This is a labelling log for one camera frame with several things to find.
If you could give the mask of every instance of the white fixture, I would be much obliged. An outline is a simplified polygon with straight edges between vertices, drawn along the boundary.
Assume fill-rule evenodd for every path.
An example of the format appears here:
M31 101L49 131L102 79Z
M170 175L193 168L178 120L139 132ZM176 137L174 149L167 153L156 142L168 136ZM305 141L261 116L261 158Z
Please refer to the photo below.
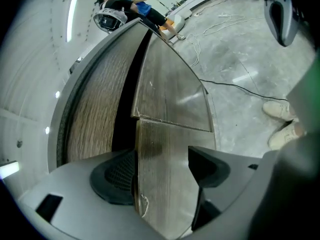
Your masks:
M68 12L68 20L66 23L66 42L70 42L72 38L72 23L74 21L74 14L77 0L71 0Z
M13 161L4 165L0 165L0 179L3 180L5 177L19 171L19 164L17 161Z

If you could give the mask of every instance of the white sneaker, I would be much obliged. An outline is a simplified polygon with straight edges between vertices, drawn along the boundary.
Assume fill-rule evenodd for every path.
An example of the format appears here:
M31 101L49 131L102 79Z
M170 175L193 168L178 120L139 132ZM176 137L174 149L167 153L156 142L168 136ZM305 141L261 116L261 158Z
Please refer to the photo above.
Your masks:
M179 40L185 40L185 39L186 39L186 37L185 37L184 35L182 35L182 34L178 34L176 37L177 37Z
M296 135L295 123L289 124L287 127L283 128L281 131L276 132L271 136L268 141L268 145L272 150L279 150L288 142L299 138Z
M285 121L298 121L297 116L290 114L289 102L282 104L276 101L267 101L263 104L262 110L271 117L280 118Z

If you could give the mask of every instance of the wooden cabinet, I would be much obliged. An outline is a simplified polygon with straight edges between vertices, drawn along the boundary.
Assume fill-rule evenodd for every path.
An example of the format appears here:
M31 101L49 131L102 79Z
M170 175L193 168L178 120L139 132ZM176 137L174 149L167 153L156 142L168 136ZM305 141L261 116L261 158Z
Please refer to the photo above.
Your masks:
M142 63L132 116L212 131L202 83L180 56L153 34Z
M112 41L101 56L90 54L88 76L70 91L77 95L68 103L66 144L57 149L72 162L132 143L125 148L138 154L138 212L176 239L191 225L198 198L188 146L216 147L207 95L184 60L145 25L130 22L119 31L107 37Z

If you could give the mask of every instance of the black grille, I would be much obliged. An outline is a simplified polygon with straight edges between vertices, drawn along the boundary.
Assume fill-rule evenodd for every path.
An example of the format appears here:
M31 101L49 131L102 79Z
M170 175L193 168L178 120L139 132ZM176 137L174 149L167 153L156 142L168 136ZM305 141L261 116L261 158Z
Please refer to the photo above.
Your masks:
M126 156L116 166L105 172L105 179L119 190L131 191L132 176L135 173L134 159L133 155Z

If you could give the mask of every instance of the gray floor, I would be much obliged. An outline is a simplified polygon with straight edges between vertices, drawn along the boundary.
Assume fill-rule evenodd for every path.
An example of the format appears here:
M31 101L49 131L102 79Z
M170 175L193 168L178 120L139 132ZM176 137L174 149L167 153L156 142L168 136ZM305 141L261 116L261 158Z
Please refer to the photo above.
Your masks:
M222 1L209 1L192 14ZM264 17L264 3L263 0L227 0L206 8L198 17L192 16L180 33L186 37L191 33L201 34L210 26L227 20L218 17L222 13L243 15L243 21L260 18ZM215 26L207 33L234 22ZM237 84L264 96L285 98L314 57L312 46L301 33L291 46L280 46L264 18L235 24L197 38L201 53L199 63L192 69L200 79ZM192 36L188 40L197 42ZM197 58L193 45L186 40L172 41L174 48L191 65ZM262 112L262 105L267 99L248 95L232 86L204 85L209 92L217 149L253 157L261 157L269 151L268 139L284 122Z

